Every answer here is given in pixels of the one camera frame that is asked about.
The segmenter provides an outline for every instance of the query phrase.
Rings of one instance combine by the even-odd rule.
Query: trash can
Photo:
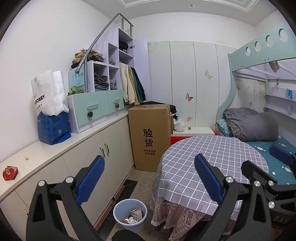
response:
[[[135,224],[125,224],[122,222],[123,218],[128,218],[131,210],[140,208],[142,210],[142,220]],[[131,230],[134,233],[140,233],[144,230],[147,219],[147,207],[145,204],[137,199],[126,199],[122,200],[115,205],[113,209],[113,216],[115,220],[121,224],[125,229]]]

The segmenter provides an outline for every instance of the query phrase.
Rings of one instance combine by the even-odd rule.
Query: ceiling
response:
[[[132,19],[163,12],[205,12],[234,18],[253,26],[276,8],[268,0],[83,0],[113,18],[118,12]]]

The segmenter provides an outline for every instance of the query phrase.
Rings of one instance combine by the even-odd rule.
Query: metal handrail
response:
[[[87,56],[90,53],[90,51],[92,50],[92,48],[94,47],[94,45],[96,44],[96,42],[98,41],[98,39],[102,36],[102,34],[106,31],[106,29],[111,25],[111,23],[119,15],[121,16],[121,28],[122,28],[122,30],[124,30],[123,29],[124,28],[124,20],[126,20],[130,24],[130,36],[132,37],[132,27],[133,27],[133,24],[125,16],[123,16],[121,13],[116,14],[115,17],[110,20],[110,22],[103,28],[103,30],[99,33],[99,35],[96,37],[96,39],[89,46],[87,52],[84,54],[82,60],[80,61],[79,65],[78,65],[78,68],[75,70],[75,73],[76,74],[79,74],[82,65],[84,63],[86,63],[84,65],[84,88],[85,88],[85,92],[88,92],[89,91],[89,87],[88,87],[88,83],[87,83]]]

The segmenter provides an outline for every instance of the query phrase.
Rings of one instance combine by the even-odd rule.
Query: paper wrapper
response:
[[[7,166],[5,170],[3,171],[3,178],[5,181],[10,181],[13,180],[18,174],[18,168],[17,167],[12,167],[12,166]]]

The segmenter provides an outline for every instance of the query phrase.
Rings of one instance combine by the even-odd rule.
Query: white paper bag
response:
[[[69,112],[61,71],[46,71],[31,81],[37,115],[58,116]]]

